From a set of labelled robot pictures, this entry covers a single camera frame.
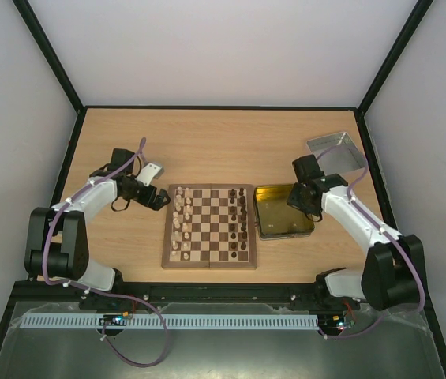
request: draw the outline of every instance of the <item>wooden table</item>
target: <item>wooden table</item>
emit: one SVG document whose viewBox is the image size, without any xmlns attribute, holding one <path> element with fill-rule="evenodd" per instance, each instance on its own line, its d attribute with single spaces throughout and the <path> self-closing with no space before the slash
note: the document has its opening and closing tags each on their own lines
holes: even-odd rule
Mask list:
<svg viewBox="0 0 446 379">
<path fill-rule="evenodd" d="M 305 155 L 305 141 L 347 131 L 362 150 L 351 111 L 230 111 L 89 109 L 63 198 L 78 190 L 113 148 L 137 150 L 161 162 L 159 188 L 170 183 L 292 183 L 291 162 Z M 344 175 L 347 181 L 358 171 Z M 356 194 L 380 215 L 369 175 Z M 126 281 L 212 283 L 308 283 L 330 268 L 361 268 L 365 255 L 330 216 L 307 238 L 257 242 L 256 270 L 161 267 L 166 208 L 159 212 L 133 203 L 125 212 L 106 207 L 89 225 L 91 257 L 121 270 Z"/>
</svg>

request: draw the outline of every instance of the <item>wooden chessboard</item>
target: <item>wooden chessboard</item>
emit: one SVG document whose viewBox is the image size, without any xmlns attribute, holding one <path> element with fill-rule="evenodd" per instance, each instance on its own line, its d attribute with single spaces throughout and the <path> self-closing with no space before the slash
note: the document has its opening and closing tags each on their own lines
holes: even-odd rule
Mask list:
<svg viewBox="0 0 446 379">
<path fill-rule="evenodd" d="M 168 194 L 163 268 L 257 267 L 251 185 L 174 184 Z"/>
</svg>

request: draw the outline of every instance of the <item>silver tray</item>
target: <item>silver tray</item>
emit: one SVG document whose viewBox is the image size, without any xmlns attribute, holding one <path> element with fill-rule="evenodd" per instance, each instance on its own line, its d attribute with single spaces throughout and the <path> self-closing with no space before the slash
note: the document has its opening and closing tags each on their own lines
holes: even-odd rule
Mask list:
<svg viewBox="0 0 446 379">
<path fill-rule="evenodd" d="M 347 148 L 334 148 L 319 159 L 319 166 L 326 175 L 343 174 L 365 166 L 363 153 L 358 150 L 348 132 L 338 132 L 307 141 L 307 148 L 316 157 L 336 145 L 344 145 Z"/>
</svg>

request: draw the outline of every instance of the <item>cable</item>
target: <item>cable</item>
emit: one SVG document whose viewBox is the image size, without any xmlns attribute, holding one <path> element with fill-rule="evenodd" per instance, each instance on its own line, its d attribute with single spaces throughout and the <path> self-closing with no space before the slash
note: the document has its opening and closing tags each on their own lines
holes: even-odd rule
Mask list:
<svg viewBox="0 0 446 379">
<path fill-rule="evenodd" d="M 319 159 L 324 156 L 325 154 L 327 154 L 328 152 L 333 151 L 335 148 L 347 148 L 350 149 L 349 146 L 344 145 L 344 144 L 337 144 L 335 146 L 331 146 L 330 148 L 327 148 L 326 150 L 324 150 L 318 157 L 317 157 L 317 161 L 319 161 Z M 418 307 L 416 309 L 416 312 L 421 312 L 422 309 L 425 306 L 425 289 L 422 286 L 422 282 L 421 282 L 421 278 L 419 277 L 419 274 L 417 272 L 417 270 L 414 267 L 414 264 L 412 263 L 412 261 L 410 260 L 410 258 L 407 256 L 407 253 L 405 253 L 405 250 L 403 250 L 402 246 L 399 245 L 399 243 L 383 228 L 382 225 L 380 225 L 365 209 L 363 209 L 363 207 L 361 207 L 358 202 L 356 202 L 355 196 L 354 196 L 354 192 L 353 189 L 354 187 L 361 181 L 363 180 L 363 178 L 368 174 L 369 172 L 369 165 L 368 165 L 368 161 L 366 160 L 366 157 L 364 154 L 362 154 L 362 158 L 363 161 L 365 163 L 364 166 L 364 171 L 363 173 L 356 178 L 348 187 L 347 187 L 347 197 L 349 198 L 349 202 L 356 208 L 356 210 L 363 216 L 365 217 L 378 231 L 379 233 L 382 233 L 384 235 L 384 237 L 386 237 L 389 242 L 396 248 L 396 250 L 398 251 L 399 255 L 402 257 L 402 259 L 405 261 L 405 264 L 407 265 L 407 267 L 410 270 L 410 273 L 412 274 L 412 277 L 414 277 L 415 283 L 418 286 L 418 292 L 419 292 L 419 303 L 418 303 Z M 327 336 L 326 334 L 324 334 L 324 332 L 319 329 L 320 334 L 325 338 L 325 339 L 346 339 L 346 338 L 353 338 L 353 337 L 357 337 L 357 336 L 361 336 L 363 334 L 366 334 L 367 332 L 370 332 L 371 330 L 373 330 L 376 326 L 378 326 L 382 320 L 384 319 L 384 314 L 381 313 L 380 316 L 375 320 L 375 322 L 373 324 L 371 324 L 368 328 L 355 333 L 355 334 L 350 334 L 349 336 Z"/>
<path fill-rule="evenodd" d="M 100 291 L 100 290 L 96 290 L 94 288 L 90 288 L 90 287 L 84 286 L 84 285 L 82 285 L 82 284 L 80 284 L 78 282 L 73 282 L 72 280 L 68 280 L 68 279 L 51 280 L 49 278 L 49 273 L 47 271 L 47 261 L 48 261 L 48 256 L 49 256 L 49 248 L 51 247 L 51 239 L 52 239 L 52 237 L 54 235 L 54 231 L 56 229 L 56 225 L 58 224 L 58 221 L 59 221 L 61 215 L 63 214 L 63 212 L 73 203 L 73 201 L 75 201 L 79 196 L 81 196 L 87 190 L 89 190 L 93 186 L 97 186 L 100 183 L 105 182 L 106 180 L 108 180 L 110 178 L 113 178 L 115 175 L 119 174 L 121 171 L 123 171 L 125 168 L 127 168 L 135 160 L 135 158 L 137 158 L 138 156 L 141 156 L 142 159 L 145 162 L 144 154 L 142 153 L 142 150 L 144 149 L 144 146 L 145 146 L 145 142 L 146 142 L 146 138 L 143 137 L 141 139 L 140 146 L 139 146 L 138 150 L 133 154 L 133 156 L 131 158 L 128 159 L 128 161 L 126 161 L 126 163 L 124 163 L 122 166 L 120 166 L 120 168 L 118 168 L 115 171 L 112 171 L 109 175 L 105 176 L 104 178 L 97 179 L 94 182 L 90 181 L 89 184 L 87 184 L 86 186 L 84 186 L 81 189 L 79 189 L 72 197 L 69 197 L 68 199 L 65 200 L 65 204 L 56 212 L 56 214 L 54 215 L 54 218 L 51 221 L 51 225 L 49 226 L 49 231 L 47 232 L 46 244 L 43 247 L 43 256 L 42 256 L 42 275 L 43 275 L 43 278 L 44 278 L 44 280 L 45 280 L 47 285 L 54 286 L 56 284 L 63 283 L 66 286 L 71 285 L 71 286 L 73 286 L 75 288 L 79 288 L 81 290 L 84 290 L 84 292 L 91 291 L 91 292 L 93 292 L 95 294 L 98 294 L 98 295 L 107 296 L 108 298 L 124 298 L 124 299 L 127 299 L 127 300 L 132 300 L 132 301 L 144 304 L 150 310 L 152 310 L 154 313 L 156 313 L 158 315 L 159 320 L 161 321 L 161 325 L 163 326 L 163 329 L 165 331 L 165 344 L 164 344 L 163 351 L 161 352 L 159 357 L 154 362 L 151 362 L 151 363 L 138 363 L 138 362 L 134 362 L 134 361 L 126 358 L 125 356 L 123 356 L 114 347 L 112 342 L 109 341 L 109 339 L 107 338 L 107 335 L 105 334 L 105 328 L 107 327 L 107 325 L 104 325 L 103 328 L 102 328 L 102 334 L 103 334 L 102 338 L 103 338 L 103 340 L 105 340 L 107 345 L 118 356 L 118 358 L 121 359 L 123 362 L 128 363 L 131 366 L 140 367 L 140 368 L 155 366 L 158 363 L 160 363 L 161 361 L 163 361 L 165 359 L 165 357 L 167 356 L 168 350 L 170 348 L 170 333 L 169 333 L 168 328 L 167 328 L 167 323 L 165 322 L 165 320 L 164 320 L 163 316 L 161 315 L 161 313 L 152 304 L 150 304 L 149 302 L 146 302 L 145 300 L 142 300 L 141 298 L 136 298 L 134 296 L 128 296 L 128 295 L 111 294 L 111 293 L 108 293 L 108 292 L 104 292 L 104 291 Z"/>
</svg>

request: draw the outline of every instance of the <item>white robotic arm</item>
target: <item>white robotic arm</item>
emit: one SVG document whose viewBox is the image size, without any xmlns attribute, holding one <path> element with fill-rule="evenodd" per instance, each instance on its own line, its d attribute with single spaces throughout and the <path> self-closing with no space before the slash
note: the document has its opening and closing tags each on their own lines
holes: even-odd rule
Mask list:
<svg viewBox="0 0 446 379">
<path fill-rule="evenodd" d="M 115 149 L 111 163 L 120 167 L 132 155 L 122 149 Z M 103 182 L 99 179 L 111 171 L 104 168 L 95 171 L 87 184 L 91 186 L 77 199 L 67 199 L 51 208 L 37 208 L 30 216 L 28 241 L 26 247 L 25 267 L 31 275 L 42 275 L 43 247 L 46 243 L 47 229 L 56 212 L 65 206 L 57 234 L 62 236 L 60 243 L 52 242 L 49 249 L 47 271 L 50 276 L 58 276 L 77 281 L 90 288 L 110 291 L 114 285 L 117 270 L 102 265 L 89 258 L 86 226 L 107 205 L 113 204 L 119 197 L 142 204 L 153 210 L 159 210 L 170 202 L 168 194 L 163 189 L 156 194 L 156 188 L 151 186 L 154 178 L 163 173 L 159 163 L 148 163 L 137 176 L 132 175 L 131 164 L 122 173 Z"/>
<path fill-rule="evenodd" d="M 380 220 L 372 211 L 370 211 L 360 200 L 353 195 L 351 199 L 357 202 L 365 213 L 370 215 L 373 220 L 386 230 L 396 241 L 399 240 L 401 233 L 393 229 L 382 220 Z M 323 210 L 333 216 L 344 229 L 362 248 L 366 255 L 369 249 L 377 243 L 389 243 L 387 237 L 384 236 L 382 230 L 376 229 L 359 211 L 351 204 L 347 196 L 347 186 L 337 186 L 331 188 L 328 192 L 323 193 L 321 199 L 321 207 Z M 327 274 L 325 277 L 326 285 L 332 296 L 350 297 L 360 300 L 366 300 L 362 290 L 362 271 L 355 270 L 339 270 Z"/>
<path fill-rule="evenodd" d="M 320 220 L 322 212 L 333 216 L 366 256 L 363 271 L 337 268 L 319 274 L 317 282 L 326 296 L 366 300 L 377 310 L 416 302 L 418 285 L 402 253 L 408 256 L 425 287 L 421 241 L 414 235 L 403 236 L 375 216 L 355 195 L 349 195 L 347 182 L 340 175 L 324 175 L 314 155 L 295 160 L 293 167 L 298 183 L 287 203 Z"/>
</svg>

